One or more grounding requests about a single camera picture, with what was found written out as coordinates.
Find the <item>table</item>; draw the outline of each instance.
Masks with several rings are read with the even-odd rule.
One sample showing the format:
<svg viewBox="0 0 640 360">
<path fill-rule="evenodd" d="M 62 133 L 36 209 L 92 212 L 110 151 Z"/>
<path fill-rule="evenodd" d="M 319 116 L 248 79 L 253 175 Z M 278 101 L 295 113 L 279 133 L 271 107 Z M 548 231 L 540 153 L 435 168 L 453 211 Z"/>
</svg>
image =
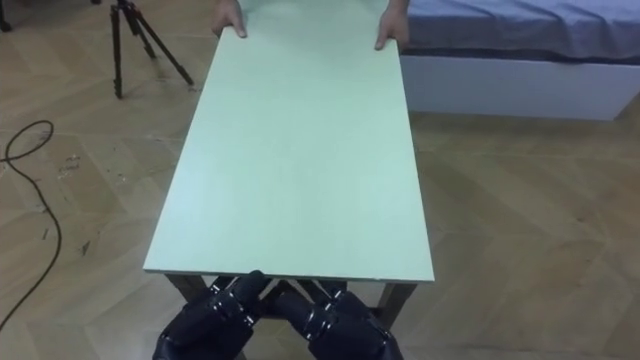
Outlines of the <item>table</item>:
<svg viewBox="0 0 640 360">
<path fill-rule="evenodd" d="M 201 275 L 384 281 L 391 326 L 433 280 L 385 0 L 242 2 L 216 50 L 144 269 L 186 299 Z"/>
</svg>

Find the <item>wooden floor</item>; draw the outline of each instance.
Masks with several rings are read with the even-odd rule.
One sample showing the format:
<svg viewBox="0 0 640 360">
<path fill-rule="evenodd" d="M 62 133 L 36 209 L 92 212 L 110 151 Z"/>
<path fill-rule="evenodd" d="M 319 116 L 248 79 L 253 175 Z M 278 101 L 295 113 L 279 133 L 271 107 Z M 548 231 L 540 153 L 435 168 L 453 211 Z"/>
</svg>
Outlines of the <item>wooden floor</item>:
<svg viewBox="0 0 640 360">
<path fill-rule="evenodd" d="M 199 93 L 123 31 L 118 101 L 107 5 L 5 2 L 16 31 L 0 34 L 0 147 L 34 120 L 56 124 L 17 164 L 38 179 L 64 244 L 0 334 L 0 358 L 150 359 L 183 302 L 141 266 Z M 198 84 L 216 46 L 211 4 L 139 2 Z M 611 124 L 415 114 L 412 126 L 437 282 L 396 323 L 406 359 L 640 358 L 640 102 Z M 18 147 L 39 141 L 34 130 Z M 3 167 L 0 316 L 54 251 L 41 210 Z M 380 290 L 354 288 L 372 301 Z M 308 358 L 284 323 L 257 332 L 250 359 Z"/>
</svg>

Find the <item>mattress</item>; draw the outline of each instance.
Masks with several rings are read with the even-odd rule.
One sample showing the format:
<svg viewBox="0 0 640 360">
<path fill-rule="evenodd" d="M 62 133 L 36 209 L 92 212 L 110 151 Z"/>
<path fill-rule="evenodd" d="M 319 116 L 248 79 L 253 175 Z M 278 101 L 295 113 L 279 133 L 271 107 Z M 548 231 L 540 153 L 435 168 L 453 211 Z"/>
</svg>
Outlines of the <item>mattress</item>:
<svg viewBox="0 0 640 360">
<path fill-rule="evenodd" d="M 640 0 L 411 0 L 413 49 L 640 57 Z"/>
</svg>

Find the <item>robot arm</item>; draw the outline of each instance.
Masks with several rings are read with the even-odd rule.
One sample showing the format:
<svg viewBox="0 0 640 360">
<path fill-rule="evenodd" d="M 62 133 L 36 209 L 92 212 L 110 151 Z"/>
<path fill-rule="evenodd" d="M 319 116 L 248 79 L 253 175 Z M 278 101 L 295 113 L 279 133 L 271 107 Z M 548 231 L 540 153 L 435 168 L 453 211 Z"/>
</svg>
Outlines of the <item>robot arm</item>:
<svg viewBox="0 0 640 360">
<path fill-rule="evenodd" d="M 219 278 L 184 306 L 158 338 L 154 360 L 233 360 L 267 312 L 288 320 L 318 360 L 402 360 L 393 335 L 351 292 L 300 281 L 310 302 L 280 281 L 261 300 L 270 280 L 259 271 L 230 282 Z"/>
</svg>

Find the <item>hand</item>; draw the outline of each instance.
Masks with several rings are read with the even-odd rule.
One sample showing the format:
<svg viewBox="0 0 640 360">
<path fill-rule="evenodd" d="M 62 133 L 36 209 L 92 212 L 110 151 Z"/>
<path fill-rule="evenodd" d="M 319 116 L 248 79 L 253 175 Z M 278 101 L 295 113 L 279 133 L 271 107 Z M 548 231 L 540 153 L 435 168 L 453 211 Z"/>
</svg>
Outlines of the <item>hand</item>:
<svg viewBox="0 0 640 360">
<path fill-rule="evenodd" d="M 384 48 L 387 39 L 396 39 L 398 48 L 404 49 L 409 43 L 408 0 L 390 0 L 389 6 L 380 17 L 376 50 Z"/>
<path fill-rule="evenodd" d="M 213 33 L 222 35 L 222 29 L 233 26 L 239 37 L 247 37 L 247 30 L 242 20 L 242 9 L 238 0 L 217 0 L 213 13 Z"/>
</svg>

